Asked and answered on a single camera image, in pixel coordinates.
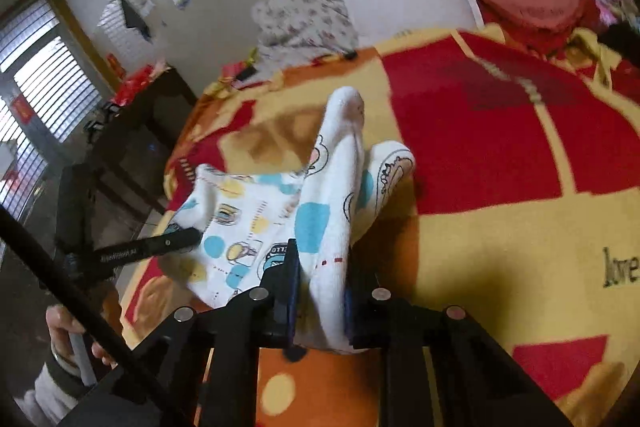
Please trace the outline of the person's left hand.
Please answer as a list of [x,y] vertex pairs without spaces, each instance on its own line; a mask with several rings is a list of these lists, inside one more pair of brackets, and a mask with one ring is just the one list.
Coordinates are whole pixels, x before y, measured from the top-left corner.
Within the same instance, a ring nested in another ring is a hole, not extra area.
[[[117,301],[114,303],[104,301],[101,315],[117,335],[122,333],[121,313],[122,308]],[[81,338],[86,332],[84,326],[62,305],[50,306],[47,309],[46,323],[53,352],[68,365],[77,366],[72,338]]]

